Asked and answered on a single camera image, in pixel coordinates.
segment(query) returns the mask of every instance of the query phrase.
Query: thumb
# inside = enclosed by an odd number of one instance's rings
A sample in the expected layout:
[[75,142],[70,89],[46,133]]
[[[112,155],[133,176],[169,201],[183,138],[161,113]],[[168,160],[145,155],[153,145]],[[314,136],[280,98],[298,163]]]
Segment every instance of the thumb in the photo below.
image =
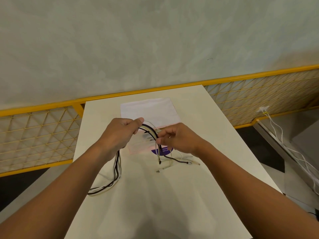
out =
[[132,131],[132,132],[135,132],[137,131],[137,129],[143,124],[144,122],[144,118],[143,117],[140,117],[140,118],[137,118],[135,119],[134,121],[132,121],[130,124],[128,124],[127,126],[129,127],[129,129]]
[[166,145],[168,147],[174,147],[174,139],[175,138],[161,137],[156,139],[156,143],[160,145]]

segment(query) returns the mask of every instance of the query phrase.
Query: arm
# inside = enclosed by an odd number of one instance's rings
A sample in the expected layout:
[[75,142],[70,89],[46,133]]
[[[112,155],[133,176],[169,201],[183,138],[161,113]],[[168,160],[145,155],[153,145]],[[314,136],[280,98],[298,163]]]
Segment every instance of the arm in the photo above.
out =
[[164,128],[158,144],[191,153],[209,168],[254,238],[316,238],[319,224],[283,194],[239,167],[213,145],[179,123]]
[[126,146],[143,121],[113,119],[95,144],[0,225],[1,238],[64,238],[102,166]]

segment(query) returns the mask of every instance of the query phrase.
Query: purple label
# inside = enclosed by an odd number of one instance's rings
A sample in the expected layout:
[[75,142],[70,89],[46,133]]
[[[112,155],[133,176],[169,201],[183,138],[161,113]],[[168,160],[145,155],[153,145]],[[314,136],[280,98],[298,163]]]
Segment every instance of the purple label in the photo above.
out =
[[163,150],[163,152],[160,152],[160,153],[159,153],[159,154],[160,154],[160,156],[168,155],[168,154],[170,154],[170,153],[171,153],[167,147],[162,148],[162,150]]

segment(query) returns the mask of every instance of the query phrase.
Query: hand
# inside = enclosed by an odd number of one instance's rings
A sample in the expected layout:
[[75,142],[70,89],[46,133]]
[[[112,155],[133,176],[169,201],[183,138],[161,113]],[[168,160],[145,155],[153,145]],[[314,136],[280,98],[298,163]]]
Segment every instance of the hand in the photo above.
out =
[[135,120],[114,118],[106,127],[96,144],[107,152],[109,155],[107,157],[109,157],[110,160],[115,156],[118,150],[126,146],[132,135],[138,132],[138,128],[143,124],[143,122],[143,117]]
[[183,123],[168,126],[158,133],[157,144],[168,146],[197,157],[200,146],[208,143]]

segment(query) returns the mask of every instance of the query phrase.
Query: white table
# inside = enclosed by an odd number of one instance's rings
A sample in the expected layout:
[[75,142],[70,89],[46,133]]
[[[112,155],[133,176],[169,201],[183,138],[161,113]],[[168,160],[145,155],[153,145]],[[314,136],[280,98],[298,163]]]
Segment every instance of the white table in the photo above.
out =
[[[120,104],[170,97],[181,121],[246,171],[278,189],[203,86],[121,96],[86,103],[74,159],[102,134]],[[236,238],[250,234],[208,168],[176,164],[161,173],[151,152],[122,149],[122,177],[111,190],[87,196],[66,238]],[[109,173],[113,161],[102,173]],[[103,181],[98,175],[95,183]]]

